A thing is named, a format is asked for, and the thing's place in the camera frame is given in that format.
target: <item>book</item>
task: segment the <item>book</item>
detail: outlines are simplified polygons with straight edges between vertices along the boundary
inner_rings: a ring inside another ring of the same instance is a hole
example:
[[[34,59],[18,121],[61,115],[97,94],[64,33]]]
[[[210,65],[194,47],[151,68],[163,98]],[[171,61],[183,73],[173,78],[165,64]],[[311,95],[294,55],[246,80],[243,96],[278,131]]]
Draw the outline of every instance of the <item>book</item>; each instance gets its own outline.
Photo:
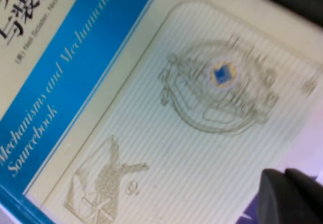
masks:
[[[267,0],[0,0],[0,203],[22,223],[235,223],[322,101]]]

